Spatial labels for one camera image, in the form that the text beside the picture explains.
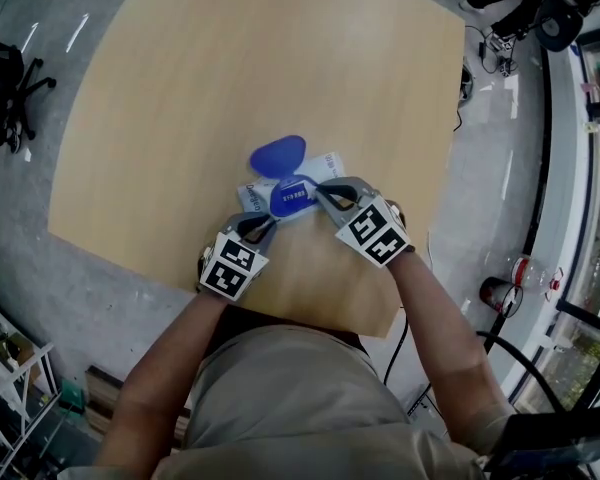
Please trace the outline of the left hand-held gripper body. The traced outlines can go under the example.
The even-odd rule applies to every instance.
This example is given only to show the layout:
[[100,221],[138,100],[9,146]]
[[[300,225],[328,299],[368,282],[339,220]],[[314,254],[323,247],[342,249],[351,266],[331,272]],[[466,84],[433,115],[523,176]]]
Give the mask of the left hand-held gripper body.
[[198,261],[198,288],[238,301],[268,265],[267,249],[258,249],[261,226],[229,226],[216,235]]

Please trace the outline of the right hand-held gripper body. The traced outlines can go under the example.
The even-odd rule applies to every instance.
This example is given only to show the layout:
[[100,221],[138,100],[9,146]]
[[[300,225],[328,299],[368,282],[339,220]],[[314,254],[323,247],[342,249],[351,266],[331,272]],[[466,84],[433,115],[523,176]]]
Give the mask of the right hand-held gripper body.
[[412,242],[395,205],[359,177],[343,177],[339,204],[351,205],[339,211],[336,237],[378,268],[387,266],[402,252],[412,252]]

